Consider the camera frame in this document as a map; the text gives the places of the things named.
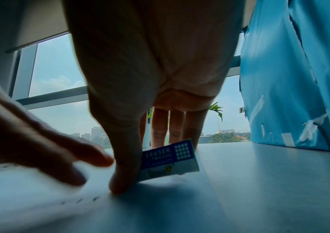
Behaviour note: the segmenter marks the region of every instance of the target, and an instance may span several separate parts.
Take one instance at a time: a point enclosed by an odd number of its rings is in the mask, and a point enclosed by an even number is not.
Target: window pane
[[[54,129],[111,148],[109,138],[88,111],[88,101],[30,110]]]
[[[85,85],[70,34],[38,44],[30,97]]]
[[[208,111],[199,143],[247,142],[251,132],[248,120],[239,108],[244,106],[239,92],[239,75],[228,77],[213,103],[222,107],[223,121],[215,111]]]
[[[240,33],[239,34],[239,39],[238,39],[237,49],[235,49],[234,56],[239,56],[241,54],[243,41],[244,41],[244,34]]]

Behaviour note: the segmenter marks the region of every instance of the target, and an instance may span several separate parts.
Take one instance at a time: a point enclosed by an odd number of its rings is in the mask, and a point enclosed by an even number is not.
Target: white square pattern
[[[191,154],[189,153],[189,148],[187,143],[183,143],[175,146],[175,152],[177,154],[177,159],[186,159],[190,158]]]

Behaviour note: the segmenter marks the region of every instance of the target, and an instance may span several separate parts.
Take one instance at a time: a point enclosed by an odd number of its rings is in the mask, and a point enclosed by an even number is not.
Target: blurred hand
[[[34,167],[57,180],[83,185],[77,160],[108,167],[114,160],[88,141],[61,134],[23,109],[0,88],[0,160]]]
[[[114,193],[135,181],[147,111],[152,147],[191,138],[230,68],[243,0],[64,1],[91,114],[114,150]]]

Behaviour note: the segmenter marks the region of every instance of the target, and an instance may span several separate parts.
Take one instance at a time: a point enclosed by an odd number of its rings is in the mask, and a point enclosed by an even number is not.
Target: white tabletop
[[[113,197],[113,168],[78,164],[80,189],[36,170],[0,172],[0,232],[330,232],[330,153],[254,143],[200,144],[200,172]]]

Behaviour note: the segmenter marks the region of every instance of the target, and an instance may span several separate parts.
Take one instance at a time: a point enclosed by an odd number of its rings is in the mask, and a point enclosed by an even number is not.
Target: high-rise building
[[[80,133],[73,133],[73,134],[71,134],[70,136],[73,136],[73,137],[81,137],[81,134],[80,134]]]
[[[82,134],[81,138],[84,138],[84,139],[90,141],[91,140],[91,134]]]
[[[94,139],[95,137],[101,136],[101,134],[104,133],[104,130],[99,127],[99,126],[94,126],[91,129],[91,140]]]
[[[221,134],[235,133],[235,129],[220,130],[220,133],[221,133]]]

